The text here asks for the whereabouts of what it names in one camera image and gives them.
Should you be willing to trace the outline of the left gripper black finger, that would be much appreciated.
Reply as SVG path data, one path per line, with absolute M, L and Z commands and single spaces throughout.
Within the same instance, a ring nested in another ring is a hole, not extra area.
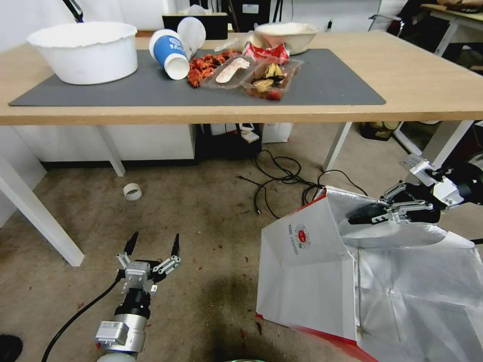
M 126 269 L 131 263 L 130 257 L 135 249 L 138 236 L 139 236 L 139 232 L 135 231 L 133 235 L 125 243 L 123 251 L 116 254 L 116 258 L 120 263 L 122 270 Z
M 180 235 L 177 233 L 174 238 L 171 256 L 152 269 L 152 281 L 160 282 L 164 280 L 180 263 Z

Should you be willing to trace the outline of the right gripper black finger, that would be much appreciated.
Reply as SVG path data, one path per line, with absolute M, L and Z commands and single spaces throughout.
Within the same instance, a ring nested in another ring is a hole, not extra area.
M 393 204 L 367 204 L 347 214 L 351 225 L 376 225 L 386 221 L 396 223 L 435 222 L 435 210 L 427 202 L 399 202 Z
M 386 206 L 397 203 L 409 202 L 410 195 L 407 192 L 407 186 L 408 183 L 400 180 L 397 184 L 390 187 L 388 190 L 385 191 L 385 193 L 383 193 L 382 196 L 380 196 L 381 202 L 384 203 Z

